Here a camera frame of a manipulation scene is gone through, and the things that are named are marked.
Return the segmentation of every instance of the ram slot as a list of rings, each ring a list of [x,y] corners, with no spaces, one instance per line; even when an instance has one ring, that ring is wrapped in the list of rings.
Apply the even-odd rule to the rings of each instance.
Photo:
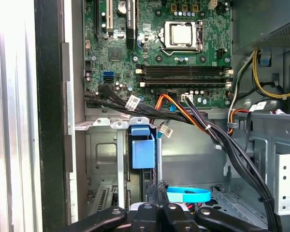
[[[106,0],[106,28],[109,35],[113,33],[113,0]]]
[[[232,81],[230,78],[156,78],[139,79],[140,87],[225,87]]]
[[[146,76],[224,76],[229,68],[213,66],[136,65],[136,74]]]

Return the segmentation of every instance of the green circuit board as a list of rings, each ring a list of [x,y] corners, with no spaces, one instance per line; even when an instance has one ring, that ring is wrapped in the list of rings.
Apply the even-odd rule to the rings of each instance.
[[[99,97],[99,84],[103,83],[102,73],[115,73],[115,92],[124,99],[131,94],[142,102],[154,106],[160,93],[175,93],[179,100],[182,94],[193,92],[194,104],[198,107],[228,107],[224,87],[188,86],[188,87],[140,87],[135,74],[136,64],[168,66],[230,66],[231,63],[231,16],[230,11],[218,14],[210,10],[209,0],[166,1],[162,6],[160,0],[139,0],[138,39],[134,49],[127,48],[126,16],[119,14],[119,0],[113,0],[113,33],[103,30],[106,25],[101,14],[107,12],[106,0],[99,1],[99,25],[97,25],[97,4],[94,0],[85,1],[85,71],[89,72],[84,80],[85,91]],[[199,53],[174,53],[166,55],[160,49],[159,33],[167,21],[197,22],[203,24],[203,51]],[[99,36],[95,30],[99,26]],[[218,50],[224,50],[218,58]]]

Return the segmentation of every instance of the cable tie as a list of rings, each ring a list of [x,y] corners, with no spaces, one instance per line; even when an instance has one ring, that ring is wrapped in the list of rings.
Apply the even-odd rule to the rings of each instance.
[[[207,125],[207,127],[205,127],[205,129],[204,130],[208,130],[208,129],[210,129],[211,128],[211,125]]]
[[[266,203],[270,203],[272,202],[274,199],[273,198],[270,198],[270,199],[263,199],[262,197],[258,198],[258,201],[259,202],[266,202]]]

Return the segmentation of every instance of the cable bundle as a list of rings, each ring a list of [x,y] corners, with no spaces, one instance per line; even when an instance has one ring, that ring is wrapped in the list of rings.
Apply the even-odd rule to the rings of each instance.
[[[213,122],[204,120],[201,113],[188,98],[185,98],[185,102],[190,108],[191,114],[177,100],[172,99],[166,94],[161,94],[156,104],[156,109],[140,102],[137,108],[131,111],[125,108],[127,101],[114,93],[108,84],[101,85],[99,91],[113,103],[97,99],[91,95],[86,95],[86,101],[100,104],[132,116],[146,116],[150,119],[176,120],[189,123],[207,133],[211,137],[213,143],[220,145],[228,154],[230,161],[240,176],[260,195],[259,200],[263,202],[266,211],[268,229],[273,232],[282,231],[280,217],[274,214],[274,199],[249,156],[225,131],[216,126]],[[170,101],[177,108],[178,112],[160,110],[163,99]],[[236,111],[233,111],[230,113],[230,116],[232,117],[236,113]]]

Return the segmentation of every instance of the white cable label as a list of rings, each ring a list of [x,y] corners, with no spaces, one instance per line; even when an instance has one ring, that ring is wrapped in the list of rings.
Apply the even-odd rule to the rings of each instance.
[[[255,109],[256,109],[256,107],[257,107],[257,105],[253,105],[253,106],[251,106],[251,108],[250,108],[249,112],[254,112],[254,111],[255,111]]]
[[[215,145],[215,149],[222,150],[222,147],[220,145]]]
[[[162,133],[162,134],[165,134],[166,137],[170,138],[171,135],[172,135],[172,133],[173,133],[173,130],[172,130],[171,128],[169,128],[168,126],[166,126],[166,125],[163,124],[163,125],[160,127],[159,132]]]
[[[285,115],[286,113],[283,112],[281,109],[275,111],[277,115]]]
[[[125,113],[121,113],[121,116],[122,116],[122,117],[126,117],[126,118],[130,118],[130,115],[125,114]]]
[[[255,110],[263,110],[265,108],[265,105],[266,105],[266,101],[259,102]]]
[[[136,109],[137,105],[140,103],[140,101],[141,101],[141,99],[131,95],[129,100],[127,101],[127,104],[125,107],[129,110],[134,111]]]

